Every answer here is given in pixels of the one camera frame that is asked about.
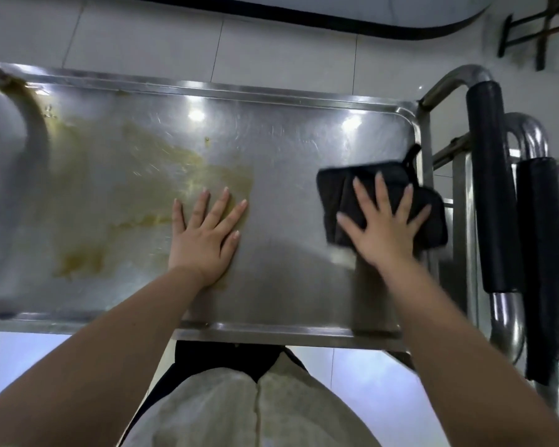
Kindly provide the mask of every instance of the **foam grip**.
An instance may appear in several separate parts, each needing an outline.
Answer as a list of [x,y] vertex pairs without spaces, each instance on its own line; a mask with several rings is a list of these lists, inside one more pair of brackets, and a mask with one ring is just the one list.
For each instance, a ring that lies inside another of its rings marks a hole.
[[559,359],[559,176],[553,158],[517,166],[526,291],[526,378],[548,385]]
[[499,84],[474,85],[466,94],[466,104],[484,290],[522,293],[525,284],[516,195]]

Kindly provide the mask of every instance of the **tile floor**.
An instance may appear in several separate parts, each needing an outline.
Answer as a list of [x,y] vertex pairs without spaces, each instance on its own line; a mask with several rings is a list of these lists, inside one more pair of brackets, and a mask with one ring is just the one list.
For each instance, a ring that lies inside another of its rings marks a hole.
[[[133,0],[0,0],[0,61],[202,82],[417,99],[460,64],[491,68],[507,111],[535,115],[559,157],[559,34],[548,66],[534,45],[495,56],[505,17],[545,0],[497,0],[475,23],[417,42],[357,36]],[[514,34],[533,31],[525,25]],[[432,114],[433,152],[467,131],[463,89]],[[451,167],[435,186],[451,197]],[[0,333],[0,390],[65,336]],[[417,376],[382,352],[293,347],[313,376],[341,397],[385,447],[445,446]],[[156,375],[173,357],[168,348]]]

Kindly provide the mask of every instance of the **black curved trim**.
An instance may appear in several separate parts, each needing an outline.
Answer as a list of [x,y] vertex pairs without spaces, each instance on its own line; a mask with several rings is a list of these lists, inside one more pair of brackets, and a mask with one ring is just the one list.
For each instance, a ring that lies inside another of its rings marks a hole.
[[284,7],[259,5],[236,0],[144,0],[167,5],[192,7],[204,11],[223,12],[224,14],[256,17],[265,20],[295,23],[308,27],[335,29],[346,33],[364,34],[366,36],[386,37],[389,39],[422,40],[447,36],[475,21],[483,12],[462,20],[461,22],[431,28],[409,28],[395,25],[353,20],[333,15],[315,14],[296,11]]

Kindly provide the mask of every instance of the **forearm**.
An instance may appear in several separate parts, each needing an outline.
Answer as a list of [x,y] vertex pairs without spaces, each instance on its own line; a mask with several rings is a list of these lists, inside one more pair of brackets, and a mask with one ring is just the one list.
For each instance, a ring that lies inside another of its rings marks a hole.
[[199,289],[167,272],[49,353],[0,393],[0,445],[115,445]]
[[559,420],[412,259],[381,274],[452,445],[559,445]]

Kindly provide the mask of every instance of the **person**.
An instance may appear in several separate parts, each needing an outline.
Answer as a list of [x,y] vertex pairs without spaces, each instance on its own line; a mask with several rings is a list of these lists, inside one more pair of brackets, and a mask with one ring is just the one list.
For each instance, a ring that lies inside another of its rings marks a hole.
[[[559,419],[415,260],[412,240],[430,207],[408,222],[412,188],[393,214],[380,174],[375,184],[376,205],[353,182],[366,229],[343,214],[338,222],[389,287],[403,338],[450,444],[559,446]],[[207,191],[200,195],[187,224],[174,202],[164,275],[0,393],[0,446],[119,442],[173,330],[198,293],[224,273],[239,244],[240,234],[232,230],[247,202],[221,219],[228,189],[206,214],[208,197]],[[213,350],[201,350],[208,347]],[[123,446],[378,445],[296,358],[282,347],[266,348],[179,343],[174,365],[137,413]]]

